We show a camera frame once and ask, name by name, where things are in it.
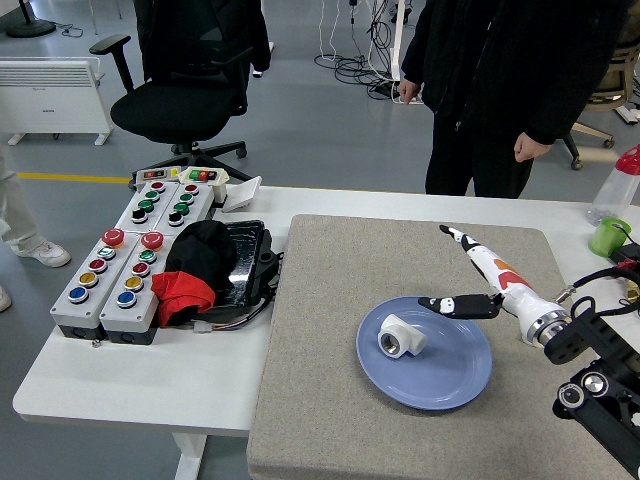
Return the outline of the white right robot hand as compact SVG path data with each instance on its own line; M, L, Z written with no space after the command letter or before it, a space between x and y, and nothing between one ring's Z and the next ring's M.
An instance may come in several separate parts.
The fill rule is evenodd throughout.
M449 226L440 230L459 243L476 270L488 282L491 293L454 297L421 297L418 303L450 319L491 319L501 310L517 317L523 341L544 346L567 324L568 314L559 304L541 298L495 252L469 235Z

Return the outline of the person's left hand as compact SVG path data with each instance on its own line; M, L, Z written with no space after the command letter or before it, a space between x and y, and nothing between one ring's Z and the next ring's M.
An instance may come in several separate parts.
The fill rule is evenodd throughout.
M550 149L550 145L541 144L523 132L516 139L514 145L514 158L516 162L522 163L545 155L550 151Z

